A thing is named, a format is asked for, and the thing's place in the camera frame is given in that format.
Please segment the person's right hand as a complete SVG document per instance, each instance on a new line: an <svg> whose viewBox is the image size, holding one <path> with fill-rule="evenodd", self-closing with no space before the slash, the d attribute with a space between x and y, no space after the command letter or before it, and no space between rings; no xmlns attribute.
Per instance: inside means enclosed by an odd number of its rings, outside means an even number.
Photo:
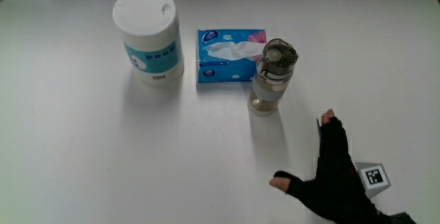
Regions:
<svg viewBox="0 0 440 224"><path fill-rule="evenodd" d="M366 196L348 149L347 134L341 121L329 109L321 116L320 150L316 176L307 181L282 170L269 184L297 198L324 219L339 224L413 223L402 212L386 215Z"/></svg>

